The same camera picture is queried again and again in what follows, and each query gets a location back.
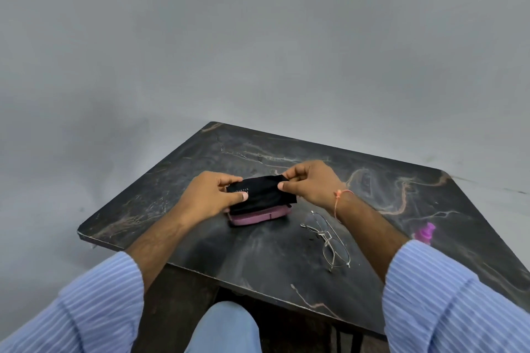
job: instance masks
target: eyeglasses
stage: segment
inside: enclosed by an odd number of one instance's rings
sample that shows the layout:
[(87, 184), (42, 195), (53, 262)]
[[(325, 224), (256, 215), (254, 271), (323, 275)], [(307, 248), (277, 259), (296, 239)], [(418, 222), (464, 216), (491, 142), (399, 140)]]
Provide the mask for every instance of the eyeglasses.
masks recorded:
[(324, 240), (322, 253), (328, 264), (331, 265), (331, 268), (343, 267), (344, 265), (347, 265), (348, 268), (350, 267), (351, 259), (346, 246), (336, 231), (331, 227), (330, 223), (322, 215), (311, 211), (306, 216), (304, 223), (300, 226), (316, 233)]

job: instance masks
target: table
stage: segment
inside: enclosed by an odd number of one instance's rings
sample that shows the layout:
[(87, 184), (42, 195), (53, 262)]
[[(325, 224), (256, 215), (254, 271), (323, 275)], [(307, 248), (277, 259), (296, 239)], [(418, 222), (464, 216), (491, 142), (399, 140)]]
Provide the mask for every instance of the table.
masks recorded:
[[(353, 192), (405, 234), (433, 223), (434, 248), (530, 311), (528, 270), (447, 173), (220, 122), (195, 133), (87, 219), (78, 234), (109, 249), (126, 249), (203, 170), (247, 178), (277, 175), (313, 159), (328, 163)], [(350, 268), (328, 270), (322, 240), (300, 227), (311, 209), (326, 216), (345, 243)], [(240, 228), (229, 227), (222, 215), (204, 221), (182, 240), (169, 264), (236, 292), (384, 335), (383, 284), (346, 228), (301, 198), (291, 214), (274, 221)]]

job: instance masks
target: gray wall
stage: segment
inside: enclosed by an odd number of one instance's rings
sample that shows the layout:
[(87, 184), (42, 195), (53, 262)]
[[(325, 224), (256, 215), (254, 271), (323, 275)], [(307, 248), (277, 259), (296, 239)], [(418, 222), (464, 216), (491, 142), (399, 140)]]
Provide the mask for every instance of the gray wall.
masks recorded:
[(442, 168), (529, 266), (528, 17), (528, 0), (0, 0), (0, 338), (109, 255), (78, 224), (210, 120)]

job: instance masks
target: jeans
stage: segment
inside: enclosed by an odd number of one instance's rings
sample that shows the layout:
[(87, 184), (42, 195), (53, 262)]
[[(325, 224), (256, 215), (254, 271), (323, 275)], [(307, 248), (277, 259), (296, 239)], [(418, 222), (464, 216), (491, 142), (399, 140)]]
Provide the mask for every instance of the jeans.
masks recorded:
[(184, 353), (261, 353), (258, 325), (239, 304), (216, 303), (197, 324)]

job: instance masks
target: blue striped shirt sleeve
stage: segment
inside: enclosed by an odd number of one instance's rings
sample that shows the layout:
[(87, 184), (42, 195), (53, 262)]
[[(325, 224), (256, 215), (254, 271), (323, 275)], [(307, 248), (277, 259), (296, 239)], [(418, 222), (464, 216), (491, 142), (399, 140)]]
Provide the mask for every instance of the blue striped shirt sleeve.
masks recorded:
[(0, 343), (0, 353), (129, 352), (144, 308), (142, 273), (120, 252), (59, 292)]
[(383, 312), (396, 353), (530, 351), (526, 311), (419, 241), (409, 241), (392, 260)]

